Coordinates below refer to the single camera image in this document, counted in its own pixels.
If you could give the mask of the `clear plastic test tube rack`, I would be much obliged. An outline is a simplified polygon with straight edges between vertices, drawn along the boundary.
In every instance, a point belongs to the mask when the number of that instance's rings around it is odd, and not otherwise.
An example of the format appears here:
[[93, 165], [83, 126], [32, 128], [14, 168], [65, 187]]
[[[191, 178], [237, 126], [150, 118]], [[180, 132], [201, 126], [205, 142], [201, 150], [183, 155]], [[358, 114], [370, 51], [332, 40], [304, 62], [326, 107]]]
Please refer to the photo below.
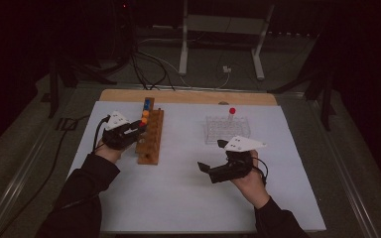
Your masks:
[[216, 144], [218, 140], [229, 141], [235, 136], [249, 138], [250, 126], [246, 117], [206, 116], [204, 136], [207, 144]]

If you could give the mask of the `person's left hand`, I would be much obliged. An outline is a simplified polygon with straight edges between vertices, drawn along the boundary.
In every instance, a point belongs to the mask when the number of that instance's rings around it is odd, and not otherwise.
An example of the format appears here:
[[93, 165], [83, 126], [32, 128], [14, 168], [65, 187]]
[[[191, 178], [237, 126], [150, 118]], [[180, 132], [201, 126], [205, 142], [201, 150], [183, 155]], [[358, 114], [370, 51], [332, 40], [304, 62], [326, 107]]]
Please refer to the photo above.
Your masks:
[[94, 151], [94, 154], [107, 160], [108, 162], [115, 164], [117, 161], [121, 159], [123, 154], [123, 150], [114, 150], [106, 146], [105, 144], [101, 144]]

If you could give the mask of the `white metal stand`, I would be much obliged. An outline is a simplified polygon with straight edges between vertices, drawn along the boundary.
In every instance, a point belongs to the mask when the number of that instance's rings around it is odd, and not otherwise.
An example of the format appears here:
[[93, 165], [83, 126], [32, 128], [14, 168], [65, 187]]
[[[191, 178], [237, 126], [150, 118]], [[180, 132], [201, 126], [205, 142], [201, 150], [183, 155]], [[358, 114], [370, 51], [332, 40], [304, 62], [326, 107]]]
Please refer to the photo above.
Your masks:
[[261, 50], [265, 42], [275, 5], [267, 4], [267, 10], [262, 18], [223, 17], [211, 15], [195, 15], [189, 13], [189, 0], [183, 0], [183, 33], [182, 49], [179, 61], [179, 75], [185, 76], [188, 69], [188, 32], [231, 33], [257, 35], [257, 45], [251, 50], [256, 78], [265, 79], [261, 63]]

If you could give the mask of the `black stand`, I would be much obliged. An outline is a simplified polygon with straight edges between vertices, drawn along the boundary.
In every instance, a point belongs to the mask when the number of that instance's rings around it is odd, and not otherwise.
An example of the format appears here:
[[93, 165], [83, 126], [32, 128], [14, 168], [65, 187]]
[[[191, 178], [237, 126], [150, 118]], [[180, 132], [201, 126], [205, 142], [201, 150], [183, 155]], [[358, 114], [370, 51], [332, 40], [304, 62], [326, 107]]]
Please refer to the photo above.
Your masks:
[[114, 85], [115, 81], [104, 78], [101, 74], [89, 69], [84, 64], [67, 54], [56, 54], [49, 58], [49, 77], [50, 77], [50, 113], [53, 118], [60, 106], [59, 80], [65, 87], [76, 87], [78, 80], [74, 71], [82, 72], [90, 76], [93, 80], [107, 85]]
[[320, 122], [326, 131], [330, 130], [329, 116], [331, 114], [331, 93], [333, 84], [333, 71], [326, 68], [309, 69], [299, 75], [296, 79], [274, 89], [268, 93], [282, 94], [297, 85], [308, 82], [309, 85], [304, 92], [307, 101], [317, 100], [321, 96]]

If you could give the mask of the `wooden test tube rack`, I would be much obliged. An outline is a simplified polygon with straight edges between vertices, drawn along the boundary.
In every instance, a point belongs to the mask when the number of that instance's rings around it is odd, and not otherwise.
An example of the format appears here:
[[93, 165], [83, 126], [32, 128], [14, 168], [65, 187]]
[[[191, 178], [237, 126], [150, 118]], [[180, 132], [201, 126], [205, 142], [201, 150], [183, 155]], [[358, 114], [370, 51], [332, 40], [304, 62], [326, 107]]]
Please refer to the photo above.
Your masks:
[[139, 165], [157, 165], [159, 163], [159, 154], [161, 147], [161, 138], [164, 123], [164, 111], [161, 108], [155, 108], [155, 99], [153, 97], [146, 97], [145, 101], [150, 100], [150, 110], [148, 123], [146, 124], [146, 132], [143, 133], [136, 144], [135, 152], [138, 155]]

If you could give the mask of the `white table mat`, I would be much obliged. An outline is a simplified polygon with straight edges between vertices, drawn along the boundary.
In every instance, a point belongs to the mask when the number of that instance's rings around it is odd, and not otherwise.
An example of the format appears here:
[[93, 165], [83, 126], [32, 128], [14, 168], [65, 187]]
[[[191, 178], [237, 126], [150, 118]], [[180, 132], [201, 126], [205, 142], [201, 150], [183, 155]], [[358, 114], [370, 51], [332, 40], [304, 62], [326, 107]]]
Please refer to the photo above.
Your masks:
[[[121, 173], [100, 195], [101, 229], [107, 233], [246, 233], [255, 229], [253, 206], [229, 181], [212, 183], [201, 163], [225, 164], [222, 149], [204, 137], [207, 116], [225, 116], [214, 104], [163, 103], [164, 125], [159, 162], [140, 165], [133, 149], [117, 166]], [[325, 228], [317, 199], [305, 172], [283, 110], [279, 106], [239, 105], [251, 138], [268, 170], [267, 190], [293, 212], [307, 231]]]

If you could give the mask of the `person's right hand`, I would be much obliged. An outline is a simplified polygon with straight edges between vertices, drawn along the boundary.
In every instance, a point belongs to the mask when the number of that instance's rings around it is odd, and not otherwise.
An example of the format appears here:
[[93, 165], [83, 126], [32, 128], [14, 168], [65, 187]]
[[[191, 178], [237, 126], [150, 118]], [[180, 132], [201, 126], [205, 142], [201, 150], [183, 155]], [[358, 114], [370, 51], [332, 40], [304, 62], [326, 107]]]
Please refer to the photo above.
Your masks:
[[250, 155], [253, 163], [250, 173], [244, 178], [236, 178], [231, 182], [256, 209], [260, 209], [269, 201], [270, 195], [263, 184], [262, 175], [258, 171], [258, 153], [252, 150]]

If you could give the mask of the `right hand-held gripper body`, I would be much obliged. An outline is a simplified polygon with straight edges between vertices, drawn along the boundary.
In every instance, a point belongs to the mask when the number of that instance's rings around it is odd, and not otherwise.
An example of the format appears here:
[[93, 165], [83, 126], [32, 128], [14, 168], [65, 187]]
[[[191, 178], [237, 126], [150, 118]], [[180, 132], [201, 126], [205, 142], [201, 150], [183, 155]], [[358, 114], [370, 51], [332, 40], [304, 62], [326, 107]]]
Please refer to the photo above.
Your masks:
[[[240, 179], [247, 176], [252, 170], [253, 163], [250, 152], [252, 150], [265, 147], [266, 144], [256, 140], [241, 136], [235, 136], [228, 141], [225, 148], [226, 164], [212, 168], [208, 173], [212, 183], [223, 182], [232, 179]], [[267, 168], [266, 164], [259, 159], [259, 162]], [[262, 175], [263, 183], [266, 183], [267, 173], [258, 168]]]

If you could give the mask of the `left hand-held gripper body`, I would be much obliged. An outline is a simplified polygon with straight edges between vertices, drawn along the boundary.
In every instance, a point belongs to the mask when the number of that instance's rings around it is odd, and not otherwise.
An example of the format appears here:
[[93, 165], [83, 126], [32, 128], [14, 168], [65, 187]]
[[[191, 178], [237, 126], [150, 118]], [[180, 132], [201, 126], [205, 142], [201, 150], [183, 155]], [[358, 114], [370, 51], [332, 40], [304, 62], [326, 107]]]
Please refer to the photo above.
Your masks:
[[102, 142], [113, 150], [123, 150], [135, 140], [130, 121], [119, 111], [113, 111], [103, 130]]

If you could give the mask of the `metal rail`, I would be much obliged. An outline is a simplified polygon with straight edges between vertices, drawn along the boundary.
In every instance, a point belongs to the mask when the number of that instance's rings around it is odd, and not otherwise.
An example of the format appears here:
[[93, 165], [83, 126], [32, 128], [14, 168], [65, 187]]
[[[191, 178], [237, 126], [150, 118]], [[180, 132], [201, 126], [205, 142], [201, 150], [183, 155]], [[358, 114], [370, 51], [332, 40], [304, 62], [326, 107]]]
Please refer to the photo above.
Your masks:
[[345, 195], [351, 206], [356, 220], [360, 226], [364, 238], [380, 238], [377, 229], [372, 222], [369, 212], [367, 211], [363, 199], [355, 186], [355, 183], [343, 161], [342, 155], [330, 136], [330, 133], [326, 131], [320, 120], [320, 108], [317, 102], [307, 101], [311, 112], [315, 118], [318, 130], [321, 133], [322, 139], [329, 149], [332, 163], [335, 167], [338, 179], [344, 189]]
[[60, 105], [52, 118], [47, 104], [34, 99], [0, 138], [0, 230], [74, 92], [74, 88], [60, 92]]

